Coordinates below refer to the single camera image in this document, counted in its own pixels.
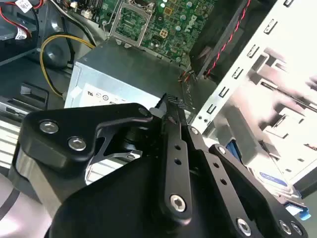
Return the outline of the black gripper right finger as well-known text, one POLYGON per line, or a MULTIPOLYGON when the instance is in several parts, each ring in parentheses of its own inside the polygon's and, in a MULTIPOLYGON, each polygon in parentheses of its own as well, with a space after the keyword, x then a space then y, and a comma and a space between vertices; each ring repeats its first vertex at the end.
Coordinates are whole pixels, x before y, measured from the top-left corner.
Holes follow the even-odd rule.
POLYGON ((240 163, 219 144, 208 148, 202 135, 182 123, 190 161, 212 190, 220 217, 213 218, 220 238, 306 238, 305 228, 240 163))

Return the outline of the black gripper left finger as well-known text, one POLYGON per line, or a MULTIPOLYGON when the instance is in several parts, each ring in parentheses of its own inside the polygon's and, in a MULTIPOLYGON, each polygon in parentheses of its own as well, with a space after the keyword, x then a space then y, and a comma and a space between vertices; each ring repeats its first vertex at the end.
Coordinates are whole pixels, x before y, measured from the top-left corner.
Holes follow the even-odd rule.
POLYGON ((129 103, 33 112, 22 122, 13 166, 54 219, 71 195, 146 158, 167 124, 183 122, 168 95, 150 110, 129 103))

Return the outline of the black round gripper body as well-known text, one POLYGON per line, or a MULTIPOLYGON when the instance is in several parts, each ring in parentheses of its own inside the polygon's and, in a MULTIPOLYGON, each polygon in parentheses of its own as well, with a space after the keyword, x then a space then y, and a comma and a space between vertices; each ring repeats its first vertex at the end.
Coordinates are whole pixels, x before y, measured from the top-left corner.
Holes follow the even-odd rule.
POLYGON ((167 124, 144 159, 71 195, 51 238, 229 238, 223 168, 192 127, 167 124))

